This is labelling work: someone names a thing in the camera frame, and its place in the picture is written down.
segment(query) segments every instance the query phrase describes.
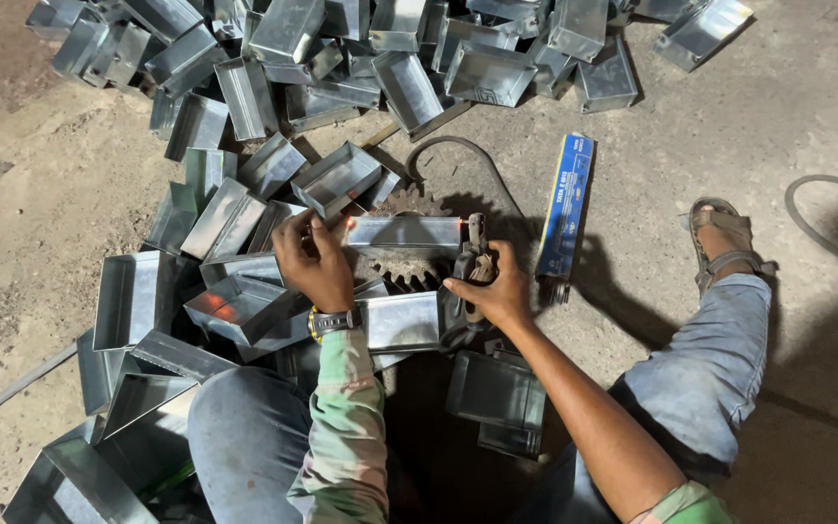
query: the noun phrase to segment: black watch strap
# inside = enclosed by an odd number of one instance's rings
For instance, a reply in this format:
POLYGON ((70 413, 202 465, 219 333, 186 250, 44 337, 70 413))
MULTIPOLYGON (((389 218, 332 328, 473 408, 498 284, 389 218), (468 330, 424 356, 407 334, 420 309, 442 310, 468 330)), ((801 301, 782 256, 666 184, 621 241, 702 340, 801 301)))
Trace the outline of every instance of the black watch strap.
POLYGON ((319 341, 329 333, 360 328, 362 324, 358 308, 341 313, 320 313, 313 307, 309 312, 309 331, 312 332, 312 338, 319 341))

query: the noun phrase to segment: foot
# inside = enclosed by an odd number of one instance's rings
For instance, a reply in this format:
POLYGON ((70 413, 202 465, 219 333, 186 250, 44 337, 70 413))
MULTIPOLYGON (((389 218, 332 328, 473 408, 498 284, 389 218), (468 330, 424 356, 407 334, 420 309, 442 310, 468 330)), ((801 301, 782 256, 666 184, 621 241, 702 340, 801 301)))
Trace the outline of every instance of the foot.
MULTIPOLYGON (((713 206, 705 205, 700 210, 713 211, 713 206)), ((734 238, 726 230, 714 225, 701 226, 697 230, 697 239, 700 241, 700 246, 703 248, 704 254, 710 260, 729 251, 751 251, 752 249, 751 244, 740 245, 739 239, 734 238)), ((720 280, 733 273, 753 274, 754 271, 751 265, 745 260, 737 260, 726 264, 714 273, 713 281, 720 280)))

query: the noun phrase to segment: dusty floor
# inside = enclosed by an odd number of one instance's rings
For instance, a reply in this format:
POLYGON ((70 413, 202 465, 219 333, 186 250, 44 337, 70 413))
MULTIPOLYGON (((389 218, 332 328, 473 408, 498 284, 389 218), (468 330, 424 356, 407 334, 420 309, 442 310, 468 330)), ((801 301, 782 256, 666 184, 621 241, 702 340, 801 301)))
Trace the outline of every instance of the dusty floor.
MULTIPOLYGON (((800 233, 783 202, 799 176, 838 175, 838 4, 749 5, 757 21, 692 75, 650 51, 660 26, 629 27, 644 92, 630 110, 580 115, 570 92, 516 109, 478 105, 437 134, 488 150, 534 219, 544 216, 563 134, 597 139, 591 249, 579 275, 614 314, 657 336, 695 308, 678 214, 702 194, 750 214, 756 248, 781 268, 778 324, 762 403, 719 493, 744 521, 838 522, 838 260, 800 233)), ((91 325, 102 257, 136 250, 167 182, 183 177, 147 131, 148 101, 48 70, 53 45, 20 27, 31 6, 0 2, 0 390, 91 325)), ((324 155, 387 119, 370 113, 306 137, 324 155)), ((400 169, 411 148, 396 135, 379 154, 400 169)), ((419 165, 448 207, 503 208, 483 167, 458 147, 435 147, 419 165)), ((837 187, 809 185, 798 203, 838 242, 837 187)), ((604 384, 645 357, 579 297, 539 323, 604 384)), ((40 446, 82 419, 76 360, 0 408, 0 504, 40 446)))

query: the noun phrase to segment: sandal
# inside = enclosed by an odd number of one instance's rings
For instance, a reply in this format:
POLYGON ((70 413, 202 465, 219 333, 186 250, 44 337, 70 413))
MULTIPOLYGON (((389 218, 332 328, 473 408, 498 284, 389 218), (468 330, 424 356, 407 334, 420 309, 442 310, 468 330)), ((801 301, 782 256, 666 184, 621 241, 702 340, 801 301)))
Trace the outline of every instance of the sandal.
POLYGON ((762 261, 762 257, 752 251, 751 222, 747 216, 739 216, 729 202, 714 196, 698 198, 691 206, 690 214, 691 240, 697 253, 697 266, 700 271, 693 278, 700 289, 700 296, 713 285, 714 277, 720 269, 731 262, 742 260, 749 263, 758 276, 774 275, 774 264, 762 261), (705 205, 713 206, 712 211, 702 211, 705 205), (697 230, 702 226, 716 226, 724 230, 734 240, 734 244, 745 246, 744 249, 727 251, 710 260, 704 253, 704 248, 697 239, 697 230))

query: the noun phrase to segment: jeans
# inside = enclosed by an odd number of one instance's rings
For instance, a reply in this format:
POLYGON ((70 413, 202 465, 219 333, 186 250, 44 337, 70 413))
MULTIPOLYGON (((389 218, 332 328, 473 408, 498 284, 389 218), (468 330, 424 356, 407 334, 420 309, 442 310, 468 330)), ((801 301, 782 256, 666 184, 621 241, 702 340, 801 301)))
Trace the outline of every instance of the jeans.
MULTIPOLYGON (((729 475, 736 432, 762 382, 771 290, 760 278, 718 281, 669 345, 610 388, 693 480, 729 475)), ((312 420, 299 390, 259 368, 216 375, 200 388, 189 443, 219 524, 302 522, 286 493, 308 450, 312 420)), ((576 448, 568 446, 513 522, 618 522, 576 448)))

